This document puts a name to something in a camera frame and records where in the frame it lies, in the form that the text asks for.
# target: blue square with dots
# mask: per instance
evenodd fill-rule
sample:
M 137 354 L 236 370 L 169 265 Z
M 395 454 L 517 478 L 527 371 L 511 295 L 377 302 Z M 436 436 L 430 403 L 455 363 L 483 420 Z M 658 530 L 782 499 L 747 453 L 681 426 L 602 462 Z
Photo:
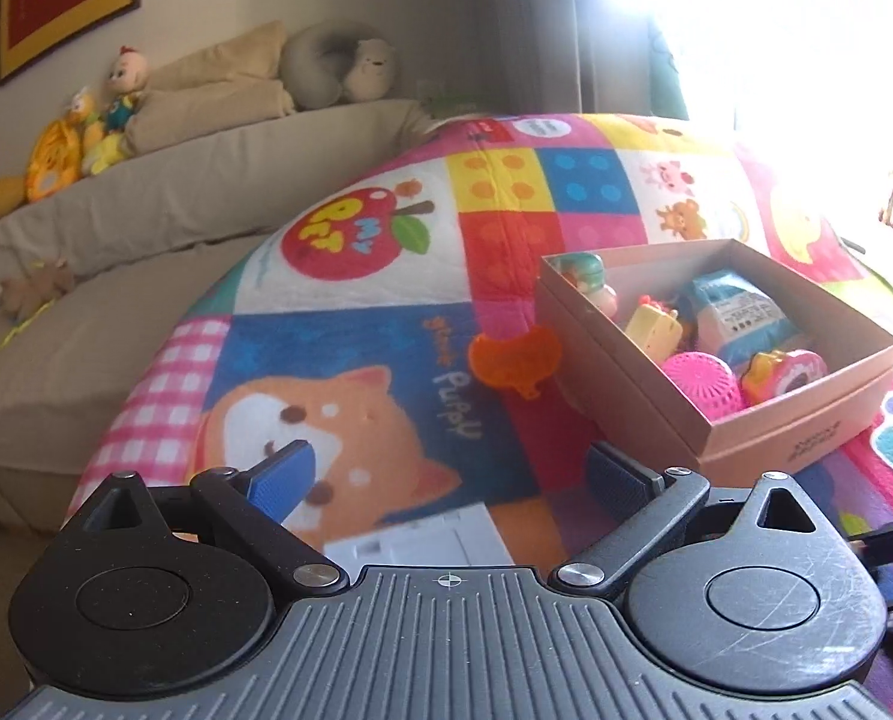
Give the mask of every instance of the blue square with dots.
M 606 148 L 537 148 L 555 209 L 578 214 L 639 214 L 626 171 Z

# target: pink plastic basket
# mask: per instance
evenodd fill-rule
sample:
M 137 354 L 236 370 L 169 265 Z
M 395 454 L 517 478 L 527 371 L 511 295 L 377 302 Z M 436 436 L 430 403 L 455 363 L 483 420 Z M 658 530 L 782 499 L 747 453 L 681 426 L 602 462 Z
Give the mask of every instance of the pink plastic basket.
M 662 370 L 710 422 L 745 409 L 739 381 L 718 357 L 683 352 L 664 362 Z

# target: open box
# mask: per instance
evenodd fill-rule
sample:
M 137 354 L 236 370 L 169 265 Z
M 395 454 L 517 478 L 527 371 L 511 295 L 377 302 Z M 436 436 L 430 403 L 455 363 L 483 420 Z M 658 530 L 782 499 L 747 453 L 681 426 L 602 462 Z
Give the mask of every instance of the open box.
M 686 466 L 720 487 L 764 471 L 795 473 L 870 426 L 893 378 L 893 336 L 822 287 L 739 241 L 597 250 L 625 326 L 640 295 L 668 300 L 693 278 L 733 269 L 769 295 L 810 340 L 829 375 L 711 423 L 546 258 L 536 322 L 563 343 L 558 381 L 614 445 L 652 469 Z

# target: gray ribbed plate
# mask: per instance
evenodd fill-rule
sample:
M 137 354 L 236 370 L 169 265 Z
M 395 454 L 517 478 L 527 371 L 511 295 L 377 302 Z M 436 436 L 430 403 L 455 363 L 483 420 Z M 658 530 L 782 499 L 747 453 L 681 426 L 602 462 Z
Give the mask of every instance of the gray ribbed plate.
M 11 720 L 864 720 L 854 683 L 790 702 L 702 690 L 651 661 L 610 605 L 558 595 L 528 568 L 368 568 L 294 605 L 266 648 L 181 696 L 130 703 L 40 688 Z

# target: beige sofa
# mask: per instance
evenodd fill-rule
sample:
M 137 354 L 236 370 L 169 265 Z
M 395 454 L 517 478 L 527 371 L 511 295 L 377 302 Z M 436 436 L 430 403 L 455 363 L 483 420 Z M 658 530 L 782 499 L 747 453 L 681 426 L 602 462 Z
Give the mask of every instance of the beige sofa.
M 0 220 L 0 280 L 59 257 L 80 280 L 0 348 L 0 523 L 58 527 L 187 308 L 264 233 L 428 128 L 409 100 L 272 119 L 124 162 Z M 10 326 L 0 312 L 0 343 Z

